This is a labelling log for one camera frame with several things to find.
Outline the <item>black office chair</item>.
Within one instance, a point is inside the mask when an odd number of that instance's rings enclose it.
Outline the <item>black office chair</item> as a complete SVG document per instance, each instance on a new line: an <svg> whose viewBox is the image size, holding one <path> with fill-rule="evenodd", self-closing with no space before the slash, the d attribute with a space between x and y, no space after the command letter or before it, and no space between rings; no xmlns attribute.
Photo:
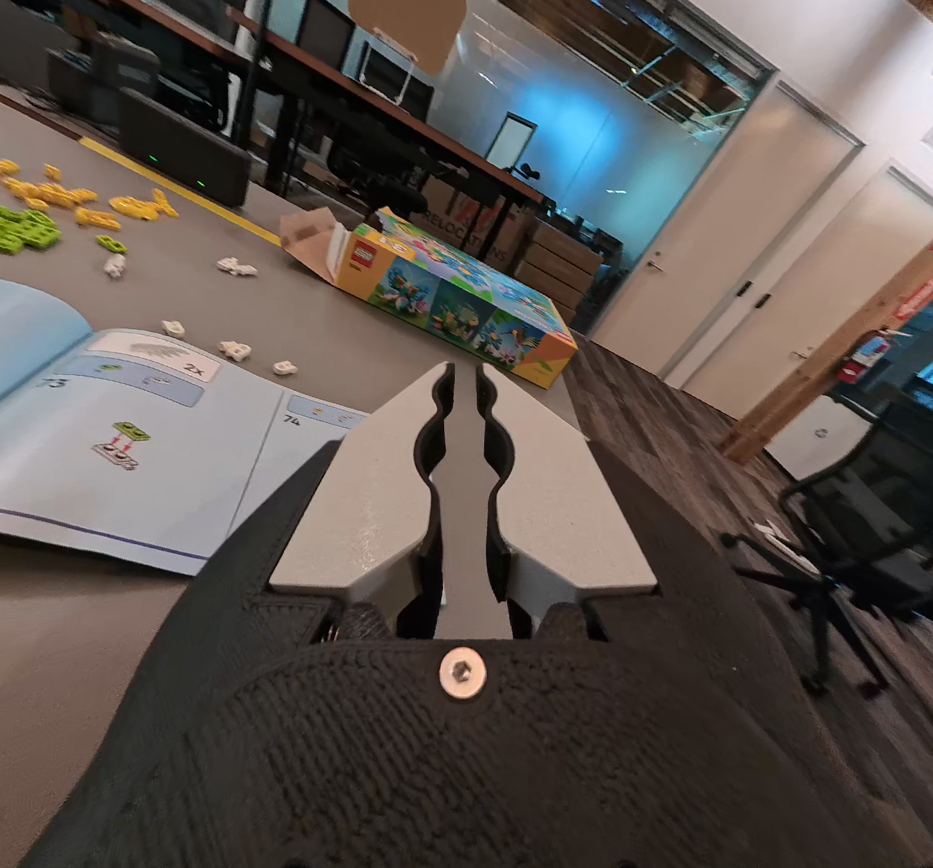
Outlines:
<svg viewBox="0 0 933 868"><path fill-rule="evenodd" d="M369 212L385 208L403 220L426 212L426 197L411 185L416 168L430 171L436 165L423 148L362 114L328 115L328 130L326 162L343 192L361 200Z"/></svg>
<svg viewBox="0 0 933 868"><path fill-rule="evenodd" d="M834 629L867 670L858 685L866 698L888 680L861 639L838 593L872 617L893 625L931 621L931 393L892 389L866 435L836 463L786 487L777 500L796 540L776 537L793 556L745 534L722 533L727 549L751 548L776 571L733 567L736 575L791 595L808 612L815 669L801 674L814 697L829 686L829 630Z"/></svg>

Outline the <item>wooden post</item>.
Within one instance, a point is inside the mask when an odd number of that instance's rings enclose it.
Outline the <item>wooden post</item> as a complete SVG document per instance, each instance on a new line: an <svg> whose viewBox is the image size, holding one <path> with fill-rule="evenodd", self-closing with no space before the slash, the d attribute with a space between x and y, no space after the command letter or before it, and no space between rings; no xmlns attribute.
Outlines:
<svg viewBox="0 0 933 868"><path fill-rule="evenodd" d="M739 465L753 460L776 434L834 387L846 357L876 332L899 332L926 307L931 282L932 245L927 244L739 420L718 444L718 452Z"/></svg>

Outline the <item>tan rounded board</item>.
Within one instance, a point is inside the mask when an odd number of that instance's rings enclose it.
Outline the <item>tan rounded board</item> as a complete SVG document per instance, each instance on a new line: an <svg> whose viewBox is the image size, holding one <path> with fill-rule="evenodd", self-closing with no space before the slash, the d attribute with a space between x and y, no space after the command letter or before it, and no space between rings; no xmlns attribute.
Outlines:
<svg viewBox="0 0 933 868"><path fill-rule="evenodd" d="M361 29L430 77L445 67L467 16L467 0L348 0Z"/></svg>

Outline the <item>pile of lime lego pieces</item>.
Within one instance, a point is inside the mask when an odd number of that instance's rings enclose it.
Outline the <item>pile of lime lego pieces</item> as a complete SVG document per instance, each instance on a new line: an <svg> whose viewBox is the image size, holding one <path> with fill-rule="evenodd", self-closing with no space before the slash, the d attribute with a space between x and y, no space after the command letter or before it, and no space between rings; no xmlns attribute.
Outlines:
<svg viewBox="0 0 933 868"><path fill-rule="evenodd" d="M1 207L2 254L15 256L26 248L46 250L61 239L59 227L45 213Z"/></svg>

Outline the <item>pile of yellow lego pieces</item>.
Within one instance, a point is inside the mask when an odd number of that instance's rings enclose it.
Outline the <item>pile of yellow lego pieces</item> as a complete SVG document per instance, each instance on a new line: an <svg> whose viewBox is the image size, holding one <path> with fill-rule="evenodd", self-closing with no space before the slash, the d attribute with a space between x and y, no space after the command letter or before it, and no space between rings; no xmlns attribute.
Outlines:
<svg viewBox="0 0 933 868"><path fill-rule="evenodd" d="M99 202L95 191L87 188L67 187L62 171L53 164L42 166L36 179L23 174L17 162L1 161L1 181L11 195L26 207L47 215L51 209L66 211L79 226L93 227L108 232L121 230L121 219L155 222L178 216L166 195L154 189L149 200L128 195L111 198L106 204Z"/></svg>

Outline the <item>colourful lego set box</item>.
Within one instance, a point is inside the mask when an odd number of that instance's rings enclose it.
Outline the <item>colourful lego set box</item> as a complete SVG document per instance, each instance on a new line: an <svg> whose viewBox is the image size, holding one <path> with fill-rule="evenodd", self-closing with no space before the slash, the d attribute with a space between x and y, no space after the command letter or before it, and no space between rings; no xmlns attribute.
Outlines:
<svg viewBox="0 0 933 868"><path fill-rule="evenodd" d="M388 208L354 229L328 208L286 214L279 240L337 289L540 387L577 353L550 298Z"/></svg>

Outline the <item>white door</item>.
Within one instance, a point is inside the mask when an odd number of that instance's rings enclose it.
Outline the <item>white door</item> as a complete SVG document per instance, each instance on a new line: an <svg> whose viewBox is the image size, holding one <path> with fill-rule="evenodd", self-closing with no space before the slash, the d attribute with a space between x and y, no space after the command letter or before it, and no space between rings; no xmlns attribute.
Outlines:
<svg viewBox="0 0 933 868"><path fill-rule="evenodd" d="M870 180L687 380L740 419L931 242L931 189L888 166Z"/></svg>
<svg viewBox="0 0 933 868"><path fill-rule="evenodd" d="M864 148L775 77L684 197L594 325L595 345L668 374Z"/></svg>

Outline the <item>white metal stand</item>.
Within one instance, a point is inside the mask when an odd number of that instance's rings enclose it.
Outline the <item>white metal stand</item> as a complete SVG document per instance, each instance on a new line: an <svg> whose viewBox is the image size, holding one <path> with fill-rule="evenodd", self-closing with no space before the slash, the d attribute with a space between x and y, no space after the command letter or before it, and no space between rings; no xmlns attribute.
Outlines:
<svg viewBox="0 0 933 868"><path fill-rule="evenodd" d="M356 71L356 82L361 86L395 105L401 105L413 75L413 62L401 65L380 52L373 40L364 42Z"/></svg>

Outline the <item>light blue instruction booklet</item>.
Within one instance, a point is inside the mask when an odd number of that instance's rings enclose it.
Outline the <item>light blue instruction booklet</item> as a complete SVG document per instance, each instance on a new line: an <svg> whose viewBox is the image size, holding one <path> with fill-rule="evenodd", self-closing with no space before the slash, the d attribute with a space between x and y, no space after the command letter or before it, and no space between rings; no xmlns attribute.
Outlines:
<svg viewBox="0 0 933 868"><path fill-rule="evenodd" d="M2 534L196 575L365 413L2 281Z"/></svg>

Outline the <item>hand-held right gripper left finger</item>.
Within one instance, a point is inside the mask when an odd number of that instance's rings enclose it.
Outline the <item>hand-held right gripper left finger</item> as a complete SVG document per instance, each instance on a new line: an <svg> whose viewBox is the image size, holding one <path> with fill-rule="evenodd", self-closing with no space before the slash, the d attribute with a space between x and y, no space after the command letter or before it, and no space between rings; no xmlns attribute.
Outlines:
<svg viewBox="0 0 933 868"><path fill-rule="evenodd" d="M440 363L344 437L270 578L272 590L376 606L436 629L443 542L432 473L446 454L455 367Z"/></svg>

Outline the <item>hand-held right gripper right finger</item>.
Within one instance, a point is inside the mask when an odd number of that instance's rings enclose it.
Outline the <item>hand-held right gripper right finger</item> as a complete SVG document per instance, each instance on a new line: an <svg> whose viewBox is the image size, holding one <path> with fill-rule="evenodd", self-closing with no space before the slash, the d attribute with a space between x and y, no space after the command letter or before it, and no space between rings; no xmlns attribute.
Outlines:
<svg viewBox="0 0 933 868"><path fill-rule="evenodd" d="M559 604L655 594L657 578L585 436L493 366L476 372L488 500L486 566L511 625Z"/></svg>

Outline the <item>stack of cardboard boxes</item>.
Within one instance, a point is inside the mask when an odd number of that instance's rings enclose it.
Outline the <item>stack of cardboard boxes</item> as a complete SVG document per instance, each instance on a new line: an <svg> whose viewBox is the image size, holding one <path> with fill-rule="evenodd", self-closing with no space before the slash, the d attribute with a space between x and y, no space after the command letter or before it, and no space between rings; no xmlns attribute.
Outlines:
<svg viewBox="0 0 933 868"><path fill-rule="evenodd" d="M541 220L528 226L509 274L549 298L570 325L602 264L599 253Z"/></svg>

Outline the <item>yellow tape strip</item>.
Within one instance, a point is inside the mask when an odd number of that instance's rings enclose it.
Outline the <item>yellow tape strip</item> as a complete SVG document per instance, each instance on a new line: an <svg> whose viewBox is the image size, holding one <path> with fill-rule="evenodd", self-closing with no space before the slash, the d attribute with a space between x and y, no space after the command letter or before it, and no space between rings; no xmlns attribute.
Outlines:
<svg viewBox="0 0 933 868"><path fill-rule="evenodd" d="M209 198L187 189L183 185L176 183L175 181L165 177L162 174L158 174L157 172L150 170L138 162L134 162L134 160L130 159L129 157L119 153L118 151L111 150L110 148L102 145L97 140L88 137L80 137L77 139L77 143L89 151L93 151L101 155L108 161L118 164L128 171L133 172L134 174L143 176L144 178L151 181L155 187L170 191L173 194L176 194L190 201L191 203L215 214L225 221L228 221L235 226L252 233L253 235L268 243L274 244L275 246L281 246L280 237L274 232L271 232L259 226L257 223L248 220L236 211L222 207Z"/></svg>

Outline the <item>black monitor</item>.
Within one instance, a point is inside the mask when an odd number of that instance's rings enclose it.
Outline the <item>black monitor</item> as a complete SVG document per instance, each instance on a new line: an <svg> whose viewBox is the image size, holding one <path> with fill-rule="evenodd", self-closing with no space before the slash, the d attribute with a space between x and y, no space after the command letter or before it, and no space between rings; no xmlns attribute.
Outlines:
<svg viewBox="0 0 933 868"><path fill-rule="evenodd" d="M305 0L295 46L326 66L342 71L356 24L329 0Z"/></svg>

